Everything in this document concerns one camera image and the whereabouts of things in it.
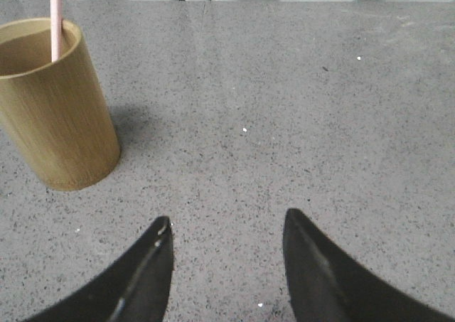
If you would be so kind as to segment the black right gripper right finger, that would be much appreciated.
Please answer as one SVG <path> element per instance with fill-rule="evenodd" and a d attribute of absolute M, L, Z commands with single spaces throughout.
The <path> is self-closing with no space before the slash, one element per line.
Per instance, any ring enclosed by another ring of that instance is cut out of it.
<path fill-rule="evenodd" d="M 300 210 L 288 209 L 283 255 L 297 321 L 452 321 L 357 263 Z"/>

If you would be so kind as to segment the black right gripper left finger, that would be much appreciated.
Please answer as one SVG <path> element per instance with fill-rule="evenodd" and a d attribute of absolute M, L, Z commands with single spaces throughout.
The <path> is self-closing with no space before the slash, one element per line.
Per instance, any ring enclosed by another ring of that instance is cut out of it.
<path fill-rule="evenodd" d="M 160 216 L 101 274 L 27 321 L 162 321 L 172 272 L 171 222 Z"/>

